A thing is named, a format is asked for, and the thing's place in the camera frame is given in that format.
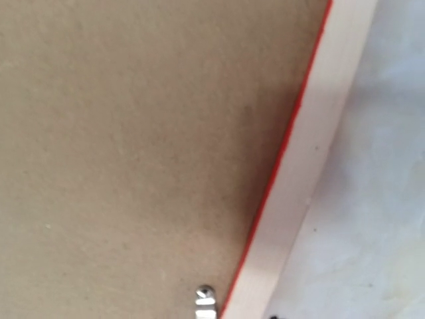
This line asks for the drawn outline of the red wooden picture frame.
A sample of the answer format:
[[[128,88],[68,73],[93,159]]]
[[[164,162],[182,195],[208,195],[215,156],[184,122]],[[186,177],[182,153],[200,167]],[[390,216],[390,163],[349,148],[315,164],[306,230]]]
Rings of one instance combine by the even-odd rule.
[[[308,212],[377,6],[329,1],[221,318],[261,318]]]

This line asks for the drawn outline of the brown cardboard backing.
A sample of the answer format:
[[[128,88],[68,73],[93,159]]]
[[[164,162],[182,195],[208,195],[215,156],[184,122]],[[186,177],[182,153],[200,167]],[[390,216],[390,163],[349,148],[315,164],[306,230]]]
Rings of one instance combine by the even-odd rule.
[[[223,299],[325,1],[2,1],[1,317]]]

